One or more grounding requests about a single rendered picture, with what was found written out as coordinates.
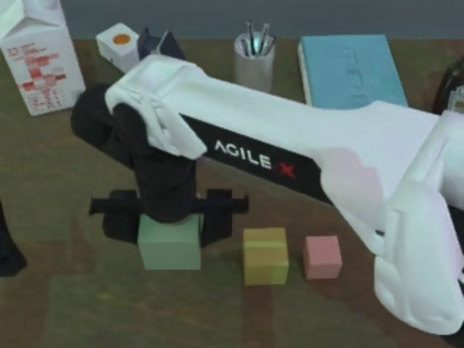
marker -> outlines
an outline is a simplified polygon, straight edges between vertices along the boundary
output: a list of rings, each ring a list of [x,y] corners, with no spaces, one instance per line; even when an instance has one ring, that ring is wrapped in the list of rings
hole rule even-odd
[[[241,43],[242,49],[244,50],[245,57],[249,57],[247,40],[243,38],[240,40],[240,43]]]
[[[265,23],[262,27],[261,31],[261,39],[260,39],[260,47],[258,49],[258,56],[262,54],[262,50],[264,49],[264,44],[266,42],[266,38],[268,37],[269,32],[269,24]]]
[[[246,28],[248,29],[250,52],[252,53],[252,56],[256,57],[256,49],[254,49],[254,29],[253,22],[251,20],[249,20],[246,24]]]
[[[274,47],[274,45],[276,44],[276,40],[277,38],[275,36],[273,36],[270,40],[270,42],[268,43],[268,45],[266,46],[266,50],[264,51],[264,53],[262,54],[263,56],[267,56],[270,52],[270,50]]]

brown tabletop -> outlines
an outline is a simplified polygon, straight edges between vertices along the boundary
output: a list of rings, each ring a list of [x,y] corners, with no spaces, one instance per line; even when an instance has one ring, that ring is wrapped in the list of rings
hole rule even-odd
[[[209,75],[232,78],[230,41],[182,44]],[[87,84],[121,76],[93,41],[76,48]],[[410,104],[429,109],[464,44],[392,41],[391,49]],[[302,102],[296,52],[296,41],[278,42],[274,93]],[[74,137],[68,111],[30,117],[1,59],[0,92],[0,197],[29,262],[0,279],[0,347],[447,347],[378,303],[373,255],[335,209],[212,161],[199,166],[200,191],[249,194],[249,214],[236,216],[233,238],[204,250],[201,271],[145,271],[137,248],[105,238],[102,217],[86,214],[92,195],[135,187],[133,174]],[[286,285],[242,286],[241,232],[259,227],[286,228]],[[303,238],[334,234],[339,279],[305,281]]]

cube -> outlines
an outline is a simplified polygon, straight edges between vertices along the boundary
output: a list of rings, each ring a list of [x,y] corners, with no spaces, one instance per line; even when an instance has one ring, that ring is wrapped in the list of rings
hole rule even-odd
[[[189,215],[178,223],[158,223],[142,214],[137,245],[146,270],[199,270],[202,254],[200,216]]]
[[[306,279],[337,278],[341,270],[341,253],[337,236],[308,236],[303,251]]]
[[[137,40],[138,34],[122,23],[96,36],[100,55],[123,73],[139,63]]]
[[[285,284],[289,254],[285,228],[244,230],[244,285]]]

white robotic arm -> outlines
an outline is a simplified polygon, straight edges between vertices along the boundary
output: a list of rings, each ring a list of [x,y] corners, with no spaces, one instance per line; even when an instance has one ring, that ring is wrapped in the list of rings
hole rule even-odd
[[[119,103],[137,109],[150,144],[174,155],[195,159],[207,151],[182,117],[188,115],[313,159],[323,190],[376,255],[374,287],[383,305],[433,334],[460,328],[457,277],[464,260],[445,199],[464,208],[464,192],[453,189],[464,181],[462,116],[381,101],[354,110],[316,109],[160,55],[122,77],[106,100],[110,112]]]

green cube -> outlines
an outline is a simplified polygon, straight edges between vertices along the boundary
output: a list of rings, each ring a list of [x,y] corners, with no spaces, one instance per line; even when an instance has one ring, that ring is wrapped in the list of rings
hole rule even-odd
[[[142,214],[138,250],[146,270],[199,270],[202,253],[200,216],[189,215],[178,223],[158,223]]]

